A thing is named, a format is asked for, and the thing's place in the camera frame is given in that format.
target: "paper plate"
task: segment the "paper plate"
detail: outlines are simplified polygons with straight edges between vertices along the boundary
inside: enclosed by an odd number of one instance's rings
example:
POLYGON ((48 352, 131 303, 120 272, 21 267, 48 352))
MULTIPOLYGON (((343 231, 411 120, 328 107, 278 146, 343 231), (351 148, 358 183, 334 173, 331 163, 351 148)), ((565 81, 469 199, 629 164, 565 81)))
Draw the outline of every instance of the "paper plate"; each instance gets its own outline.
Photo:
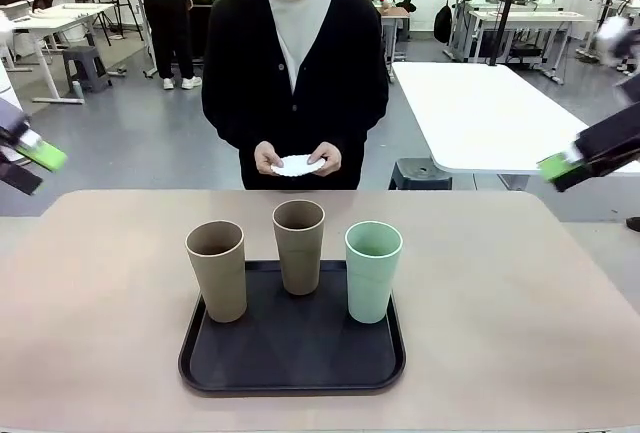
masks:
POLYGON ((288 176, 289 178, 295 178, 298 176, 308 175, 314 171, 318 171, 327 162, 324 158, 316 161, 313 165, 309 165, 308 161, 311 155, 294 155, 282 158, 284 166, 279 168, 275 165, 271 165, 271 169, 274 173, 280 176, 288 176))

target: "gray stool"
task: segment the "gray stool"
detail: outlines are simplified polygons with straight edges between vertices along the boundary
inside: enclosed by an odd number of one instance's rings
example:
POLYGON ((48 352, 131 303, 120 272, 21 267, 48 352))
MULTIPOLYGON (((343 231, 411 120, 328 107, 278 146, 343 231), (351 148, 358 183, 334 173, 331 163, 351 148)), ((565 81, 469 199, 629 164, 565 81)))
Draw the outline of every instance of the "gray stool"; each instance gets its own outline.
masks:
POLYGON ((431 158, 402 158, 396 162, 390 190, 452 190, 453 177, 434 165, 431 158))
POLYGON ((98 49, 95 46, 74 46, 62 52, 64 70, 67 73, 69 90, 73 91, 73 82, 80 82, 83 90, 91 90, 94 93, 111 86, 111 80, 102 63, 98 49), (69 63, 73 62, 76 74, 71 74, 69 63))

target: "cup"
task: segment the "cup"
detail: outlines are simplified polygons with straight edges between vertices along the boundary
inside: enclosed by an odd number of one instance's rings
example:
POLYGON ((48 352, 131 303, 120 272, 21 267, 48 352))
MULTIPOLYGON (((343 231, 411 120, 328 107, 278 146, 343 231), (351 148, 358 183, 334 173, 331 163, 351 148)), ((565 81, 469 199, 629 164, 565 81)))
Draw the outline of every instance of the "cup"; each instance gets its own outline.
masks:
POLYGON ((402 251, 402 235, 377 221, 353 225, 345 235, 349 314, 360 323, 382 320, 402 251))
POLYGON ((292 295, 313 293, 320 281, 324 210, 313 201, 292 200, 273 211, 282 282, 292 295))
POLYGON ((206 223, 187 236, 186 246, 211 319, 240 318, 247 309, 242 229, 228 221, 206 223))

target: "green cup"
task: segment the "green cup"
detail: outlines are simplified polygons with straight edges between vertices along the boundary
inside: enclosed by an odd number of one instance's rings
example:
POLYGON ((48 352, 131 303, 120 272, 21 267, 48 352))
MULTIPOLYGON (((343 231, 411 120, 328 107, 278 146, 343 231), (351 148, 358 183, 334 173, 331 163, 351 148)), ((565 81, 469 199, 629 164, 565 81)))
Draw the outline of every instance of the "green cup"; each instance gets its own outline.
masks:
POLYGON ((402 235, 393 226, 365 221, 349 228, 345 242, 349 314, 360 323, 377 323, 387 314, 402 235))

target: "black tray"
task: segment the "black tray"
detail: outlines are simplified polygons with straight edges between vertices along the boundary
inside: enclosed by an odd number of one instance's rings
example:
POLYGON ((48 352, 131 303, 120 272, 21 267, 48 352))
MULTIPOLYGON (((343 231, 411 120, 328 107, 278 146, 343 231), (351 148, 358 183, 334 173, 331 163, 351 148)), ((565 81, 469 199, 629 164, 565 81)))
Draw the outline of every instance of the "black tray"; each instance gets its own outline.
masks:
POLYGON ((246 313, 216 323, 198 300, 179 358, 192 388, 211 395, 349 394, 385 388, 402 374, 405 351, 393 299, 375 325, 347 311, 344 261, 323 261, 320 285, 295 297, 277 261, 247 262, 246 313))

